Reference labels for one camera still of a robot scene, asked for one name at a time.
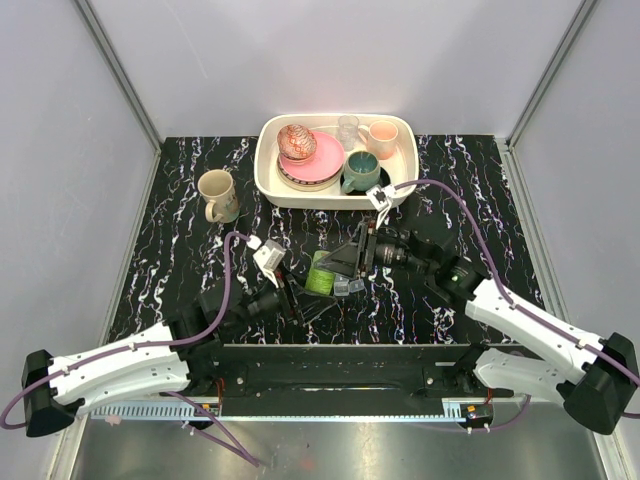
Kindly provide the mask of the green pill bottle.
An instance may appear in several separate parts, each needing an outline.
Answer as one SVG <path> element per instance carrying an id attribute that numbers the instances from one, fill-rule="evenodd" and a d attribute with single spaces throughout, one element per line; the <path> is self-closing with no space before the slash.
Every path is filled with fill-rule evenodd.
<path id="1" fill-rule="evenodd" d="M 316 266 L 316 263 L 328 255 L 326 250 L 317 250 L 313 257 L 311 266 L 306 278 L 305 289 L 322 295 L 330 295 L 333 289 L 335 274 L 324 271 Z"/>

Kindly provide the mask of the clear weekly pill organizer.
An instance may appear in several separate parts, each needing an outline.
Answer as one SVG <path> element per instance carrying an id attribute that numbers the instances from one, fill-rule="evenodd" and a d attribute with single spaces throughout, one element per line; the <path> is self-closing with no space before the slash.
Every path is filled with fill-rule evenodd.
<path id="1" fill-rule="evenodd" d="M 351 280 L 342 275 L 335 275 L 333 283 L 333 294 L 336 297 L 346 297 L 350 294 L 360 292 L 365 289 L 363 279 Z"/>

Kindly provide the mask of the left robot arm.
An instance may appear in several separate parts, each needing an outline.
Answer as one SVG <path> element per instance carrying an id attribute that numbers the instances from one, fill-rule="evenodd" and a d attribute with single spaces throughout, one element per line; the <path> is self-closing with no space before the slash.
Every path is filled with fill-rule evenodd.
<path id="1" fill-rule="evenodd" d="M 333 296 L 305 289 L 291 273 L 278 273 L 275 282 L 249 291 L 237 281 L 220 281 L 123 340 L 67 356 L 32 352 L 22 376 L 26 434 L 57 433 L 80 415 L 143 395 L 205 396 L 222 382 L 213 351 L 238 331 L 273 316 L 300 327 L 336 303 Z"/>

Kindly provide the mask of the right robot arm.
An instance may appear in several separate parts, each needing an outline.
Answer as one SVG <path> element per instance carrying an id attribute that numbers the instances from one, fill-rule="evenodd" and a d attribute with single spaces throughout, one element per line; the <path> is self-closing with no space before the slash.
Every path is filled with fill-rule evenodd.
<path id="1" fill-rule="evenodd" d="M 572 326 L 508 290 L 495 269 L 458 255 L 450 238 L 427 228 L 381 233 L 362 222 L 355 235 L 314 263 L 315 268 L 360 279 L 376 267 L 423 277 L 429 291 L 449 308 L 506 334 L 532 357 L 475 347 L 454 371 L 454 384 L 466 396 L 505 389 L 562 406 L 581 426 L 610 435 L 639 387 L 633 342 L 608 338 Z"/>

